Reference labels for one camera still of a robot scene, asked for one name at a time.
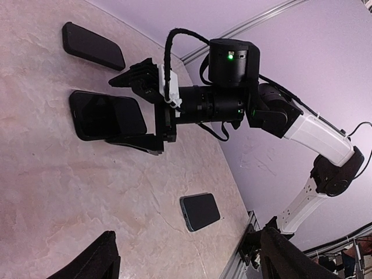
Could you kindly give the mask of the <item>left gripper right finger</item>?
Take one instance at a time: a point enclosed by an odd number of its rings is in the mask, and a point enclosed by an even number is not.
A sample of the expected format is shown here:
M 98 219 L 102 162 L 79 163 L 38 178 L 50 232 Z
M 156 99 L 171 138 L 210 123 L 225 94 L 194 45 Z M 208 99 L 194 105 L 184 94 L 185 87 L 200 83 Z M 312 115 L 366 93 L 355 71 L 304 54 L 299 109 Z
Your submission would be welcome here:
M 265 228 L 260 238 L 263 278 L 328 279 L 338 276 L 310 260 L 274 228 Z

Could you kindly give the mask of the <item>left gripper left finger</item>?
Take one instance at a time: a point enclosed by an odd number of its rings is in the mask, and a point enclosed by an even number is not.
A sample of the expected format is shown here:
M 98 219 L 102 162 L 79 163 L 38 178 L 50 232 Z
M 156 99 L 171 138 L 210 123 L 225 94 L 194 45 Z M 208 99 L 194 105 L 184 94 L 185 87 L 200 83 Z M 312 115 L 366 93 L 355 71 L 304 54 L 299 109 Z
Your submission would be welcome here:
M 69 264 L 48 278 L 118 279 L 120 261 L 121 257 L 116 245 L 116 233 L 105 231 Z

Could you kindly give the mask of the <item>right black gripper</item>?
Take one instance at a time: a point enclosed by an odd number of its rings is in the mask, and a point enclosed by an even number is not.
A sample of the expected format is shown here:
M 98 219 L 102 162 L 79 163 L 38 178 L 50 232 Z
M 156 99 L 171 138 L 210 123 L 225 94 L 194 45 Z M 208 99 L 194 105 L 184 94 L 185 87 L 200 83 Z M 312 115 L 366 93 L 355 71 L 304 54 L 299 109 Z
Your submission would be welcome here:
M 159 70 L 151 58 L 130 66 L 130 69 L 108 81 L 111 87 L 131 88 L 147 102 L 161 102 Z M 158 156 L 164 151 L 164 142 L 175 142 L 177 137 L 175 110 L 167 103 L 155 104 L 155 134 L 119 135 L 105 140 L 108 144 L 126 146 Z

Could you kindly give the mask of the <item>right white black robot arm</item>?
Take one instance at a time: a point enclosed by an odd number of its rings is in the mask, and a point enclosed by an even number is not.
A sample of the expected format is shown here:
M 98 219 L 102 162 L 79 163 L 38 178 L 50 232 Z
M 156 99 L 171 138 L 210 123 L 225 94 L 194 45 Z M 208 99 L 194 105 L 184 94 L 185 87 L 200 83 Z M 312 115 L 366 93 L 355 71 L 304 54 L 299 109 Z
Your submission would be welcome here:
M 112 78 L 116 88 L 130 88 L 155 107 L 156 133 L 118 136 L 112 144 L 130 146 L 154 155 L 164 142 L 176 139 L 179 124 L 230 123 L 239 128 L 247 120 L 278 138 L 295 141 L 317 153 L 310 177 L 297 197 L 269 226 L 284 235 L 294 235 L 304 220 L 326 198 L 346 191 L 362 173 L 364 156 L 348 135 L 307 107 L 283 86 L 259 73 L 260 51 L 248 41 L 218 38 L 207 42 L 209 52 L 200 73 L 207 73 L 201 86 L 180 87 L 170 67 L 170 52 L 164 63 L 151 59 L 137 63 Z

